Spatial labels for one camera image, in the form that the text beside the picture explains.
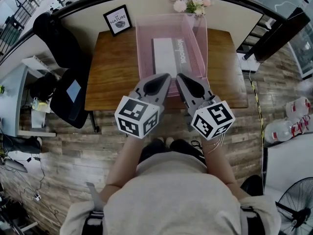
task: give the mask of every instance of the wooden table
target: wooden table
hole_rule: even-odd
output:
[[[230,108],[247,108],[243,74],[229,32],[208,29],[208,81],[214,94]],[[139,81],[136,32],[116,37],[100,32],[89,73],[85,110],[115,110],[123,95]],[[167,109],[185,109],[180,97],[167,98]]]

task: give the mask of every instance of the pink transparent box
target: pink transparent box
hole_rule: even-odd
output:
[[[195,14],[164,14],[136,20],[137,54],[140,79],[154,74],[152,40],[156,38],[184,38],[191,71],[196,77],[207,79],[207,29],[203,16]],[[172,78],[168,96],[178,96]]]

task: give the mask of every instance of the black stand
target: black stand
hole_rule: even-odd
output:
[[[89,116],[90,116],[90,120],[91,120],[91,124],[92,124],[92,128],[93,128],[93,131],[95,133],[98,133],[100,128],[99,126],[96,126],[96,122],[94,121],[94,115],[93,115],[93,112],[89,112]]]

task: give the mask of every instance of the black bag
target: black bag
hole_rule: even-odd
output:
[[[30,87],[30,96],[38,98],[41,101],[47,101],[52,97],[52,94],[57,86],[57,79],[51,73],[46,73],[43,77]]]

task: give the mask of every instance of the wooden floor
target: wooden floor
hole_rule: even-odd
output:
[[[244,74],[244,77],[249,107],[233,110],[236,121],[224,139],[227,158],[239,183],[250,175],[260,174],[262,157],[258,109],[248,74]],[[284,105],[300,95],[313,101],[312,84],[306,83],[303,86],[301,83],[288,47],[283,47],[262,63],[257,73],[251,74],[251,78],[259,95],[265,125],[274,119],[283,118]],[[89,119],[78,130],[54,114],[47,116],[46,125],[50,131],[57,133],[57,137],[43,138],[43,153],[40,157],[45,178],[42,180],[42,188],[38,190],[42,199],[40,202],[30,200],[32,193],[26,190],[22,194],[22,201],[32,220],[36,220],[43,230],[48,230],[51,234],[58,234],[60,225],[45,205],[52,212],[57,210],[56,215],[63,222],[71,203],[90,199],[86,181],[93,182],[98,190],[104,186],[109,168],[125,141],[125,135],[116,127],[113,112],[95,112],[95,117],[101,127],[99,134],[93,133]],[[25,129],[30,126],[28,110],[21,113],[21,126]],[[199,138],[196,132],[187,131],[183,112],[166,113],[156,131],[149,135],[147,142],[159,136],[184,138],[188,141]],[[39,188],[39,181],[43,176],[40,163],[34,160],[21,163],[29,171],[28,174],[21,175],[32,188]],[[4,169],[0,169],[0,173],[7,194],[21,200],[20,191],[29,187],[21,175]]]

